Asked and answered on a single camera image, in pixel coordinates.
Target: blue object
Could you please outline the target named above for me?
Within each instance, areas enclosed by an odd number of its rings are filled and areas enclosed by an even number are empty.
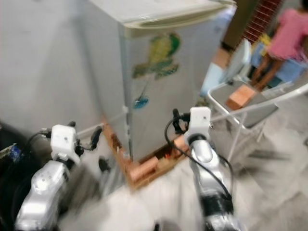
[[[18,162],[21,158],[21,151],[17,146],[12,146],[9,157],[14,161]]]
[[[149,102],[149,98],[147,96],[142,96],[139,99],[135,100],[134,109],[143,108]]]
[[[221,83],[224,72],[220,66],[211,63],[201,87],[200,96],[206,96],[210,89],[217,87]]]
[[[276,86],[278,86],[279,84],[281,84],[281,80],[280,79],[278,79],[277,77],[275,77],[274,79],[272,79],[269,83],[268,83],[268,86],[270,87],[270,88],[274,88],[274,87],[276,87]]]
[[[251,65],[258,67],[261,64],[263,56],[261,52],[265,48],[263,43],[258,43],[251,57]],[[285,61],[281,69],[276,73],[276,77],[281,81],[294,82],[296,81],[306,70],[308,70],[308,64],[305,62],[298,62],[293,59]]]

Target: gray wall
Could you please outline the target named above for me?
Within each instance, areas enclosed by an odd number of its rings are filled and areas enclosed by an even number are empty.
[[[275,25],[277,24],[278,17],[288,8],[299,8],[301,6],[301,0],[284,0],[281,8],[279,9],[277,16],[271,22],[270,26],[268,27],[267,31],[270,32]]]
[[[29,135],[100,122],[80,36],[78,0],[0,2],[0,120]]]

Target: leg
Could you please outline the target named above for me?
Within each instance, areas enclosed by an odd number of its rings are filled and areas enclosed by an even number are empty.
[[[264,78],[258,84],[256,84],[256,89],[258,91],[262,91],[265,86],[275,77],[277,71],[279,71],[283,64],[284,60],[275,59],[272,69],[264,76]]]
[[[266,54],[260,64],[260,66],[257,68],[257,70],[254,72],[252,80],[251,80],[251,85],[254,86],[257,84],[258,79],[260,78],[262,72],[269,66],[271,62],[271,58],[268,54]]]

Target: blue sticker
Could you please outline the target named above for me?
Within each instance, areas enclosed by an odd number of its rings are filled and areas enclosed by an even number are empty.
[[[134,109],[143,108],[149,102],[149,98],[147,96],[142,96],[135,100]]]

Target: turtle sticker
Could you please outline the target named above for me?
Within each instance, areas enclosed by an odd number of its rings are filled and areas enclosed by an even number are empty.
[[[148,62],[135,66],[133,78],[155,74],[157,80],[177,72],[179,65],[173,63],[173,55],[179,47],[180,37],[175,32],[160,34],[151,39]]]

